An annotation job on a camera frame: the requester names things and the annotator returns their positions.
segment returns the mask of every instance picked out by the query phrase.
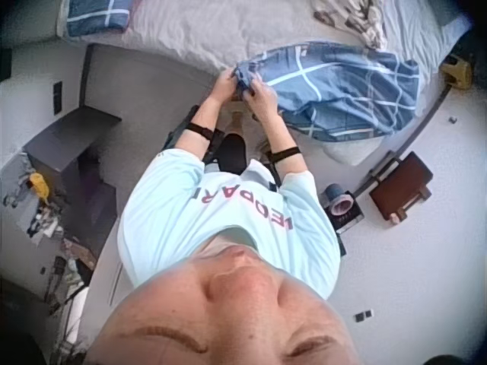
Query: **yellow object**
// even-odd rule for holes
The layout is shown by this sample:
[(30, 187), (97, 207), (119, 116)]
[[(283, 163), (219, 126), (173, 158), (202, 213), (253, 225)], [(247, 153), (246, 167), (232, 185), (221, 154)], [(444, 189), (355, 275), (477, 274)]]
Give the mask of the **yellow object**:
[(469, 89), (472, 86), (472, 66), (456, 55), (449, 55), (451, 62), (443, 62), (440, 66), (447, 76), (447, 83), (458, 89)]
[(47, 205), (47, 197), (49, 196), (49, 187), (46, 180), (40, 173), (31, 173), (29, 180), (37, 196)]

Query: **hand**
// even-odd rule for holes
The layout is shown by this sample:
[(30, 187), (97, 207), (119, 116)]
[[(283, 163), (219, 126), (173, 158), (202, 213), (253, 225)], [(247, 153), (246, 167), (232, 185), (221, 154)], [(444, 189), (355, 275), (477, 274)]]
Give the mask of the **hand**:
[(278, 115), (277, 94), (274, 89), (258, 78), (254, 78), (250, 83), (250, 86), (252, 87), (254, 95), (251, 95), (249, 90), (245, 90), (243, 98), (249, 104), (249, 107), (259, 121), (266, 124)]
[(220, 104), (229, 100), (237, 89), (237, 77), (232, 76), (232, 68), (223, 71), (217, 78), (210, 96)]

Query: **blanket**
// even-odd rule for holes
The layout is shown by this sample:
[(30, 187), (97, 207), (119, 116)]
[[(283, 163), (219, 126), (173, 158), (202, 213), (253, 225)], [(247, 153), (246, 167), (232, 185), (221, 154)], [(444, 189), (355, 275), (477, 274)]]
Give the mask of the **blanket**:
[(125, 30), (132, 0), (70, 0), (68, 35), (79, 37), (105, 30)]
[(419, 67), (391, 53), (328, 42), (274, 49), (237, 65), (239, 92), (255, 74), (278, 94), (286, 124), (319, 141), (390, 135), (415, 115)]

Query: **dark pants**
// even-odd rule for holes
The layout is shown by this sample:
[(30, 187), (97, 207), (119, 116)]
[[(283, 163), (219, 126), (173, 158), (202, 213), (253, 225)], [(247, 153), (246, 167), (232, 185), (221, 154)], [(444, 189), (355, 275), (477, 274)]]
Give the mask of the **dark pants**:
[(244, 139), (234, 133), (226, 135), (214, 158), (221, 172), (240, 175), (247, 168), (247, 156)]

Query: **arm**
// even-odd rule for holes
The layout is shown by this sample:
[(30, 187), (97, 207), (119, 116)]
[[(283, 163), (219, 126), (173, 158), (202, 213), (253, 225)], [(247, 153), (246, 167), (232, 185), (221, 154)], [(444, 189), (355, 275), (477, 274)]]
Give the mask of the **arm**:
[[(203, 128), (215, 130), (218, 114), (225, 101), (231, 98), (237, 86), (237, 80), (231, 76), (231, 69), (223, 71), (215, 82), (212, 92), (198, 109), (191, 123), (202, 126)], [(210, 141), (202, 135), (185, 130), (176, 142), (176, 148), (194, 154), (200, 160), (205, 156)]]
[[(250, 95), (250, 92), (246, 91), (243, 97), (262, 123), (264, 132), (271, 145), (271, 151), (275, 154), (296, 147), (296, 142), (289, 133), (288, 127), (286, 127), (284, 120), (277, 113), (277, 95), (275, 91), (258, 79), (253, 79), (251, 85), (254, 95)], [(288, 173), (308, 171), (302, 154), (295, 154), (280, 160), (275, 167), (281, 179), (284, 179)]]

